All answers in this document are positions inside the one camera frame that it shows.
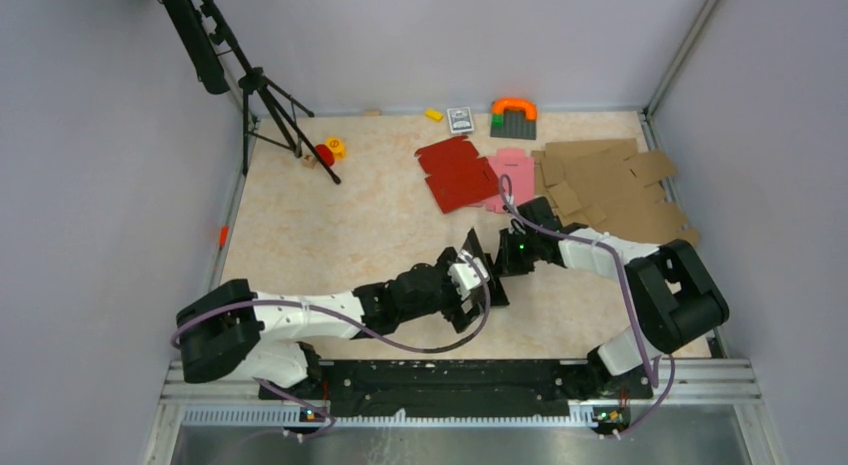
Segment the black corrugated paper box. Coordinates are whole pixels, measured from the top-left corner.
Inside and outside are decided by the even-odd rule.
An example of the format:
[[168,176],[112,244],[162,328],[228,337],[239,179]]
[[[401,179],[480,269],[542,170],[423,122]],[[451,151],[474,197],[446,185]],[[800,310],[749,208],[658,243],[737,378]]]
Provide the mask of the black corrugated paper box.
[[[491,254],[484,251],[478,234],[476,230],[472,227],[469,229],[466,239],[461,246],[464,257],[464,254],[470,255],[473,259],[473,263],[477,267],[477,269],[482,272],[483,278],[485,278],[485,285],[489,291],[489,306],[491,308],[500,308],[507,307],[510,305],[509,298],[506,294],[506,291],[503,287],[501,279],[497,276],[494,269],[494,261],[492,259]],[[480,311],[483,311],[483,308],[486,303],[485,299],[485,291],[482,290],[482,285],[476,285],[474,288],[469,289],[467,293],[463,292],[463,297],[470,297],[471,303],[474,304],[475,307],[479,308]]]

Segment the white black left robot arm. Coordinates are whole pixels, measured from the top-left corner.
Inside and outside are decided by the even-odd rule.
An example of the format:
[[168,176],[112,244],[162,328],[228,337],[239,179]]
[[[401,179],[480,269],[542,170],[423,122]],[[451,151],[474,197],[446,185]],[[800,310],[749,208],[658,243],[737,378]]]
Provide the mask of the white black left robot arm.
[[479,334],[502,298],[488,254],[447,248],[433,265],[419,263],[392,280],[329,295],[266,294],[245,279],[230,280],[178,312],[172,344],[187,383],[257,378],[303,399],[321,382],[309,339],[373,338],[403,349],[391,334],[439,315],[463,336],[428,350],[445,353]]

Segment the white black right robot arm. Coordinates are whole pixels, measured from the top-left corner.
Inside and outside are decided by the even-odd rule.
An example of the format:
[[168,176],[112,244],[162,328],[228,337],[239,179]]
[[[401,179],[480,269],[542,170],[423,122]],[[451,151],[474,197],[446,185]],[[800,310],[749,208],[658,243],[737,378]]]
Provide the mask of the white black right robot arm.
[[592,272],[620,288],[629,325],[587,355],[586,382],[600,397],[614,396],[629,372],[651,372],[655,360],[730,317],[726,300],[686,240],[640,243],[582,223],[565,225],[544,197],[512,208],[510,215],[509,226],[499,233],[497,276],[527,275],[543,261]]

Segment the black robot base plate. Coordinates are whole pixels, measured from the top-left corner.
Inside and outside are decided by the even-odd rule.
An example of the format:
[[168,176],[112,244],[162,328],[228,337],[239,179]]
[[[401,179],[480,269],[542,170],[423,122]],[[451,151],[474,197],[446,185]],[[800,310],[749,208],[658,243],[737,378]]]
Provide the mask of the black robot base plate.
[[573,401],[654,395],[641,369],[608,378],[559,359],[323,361],[288,392],[339,418],[564,417]]

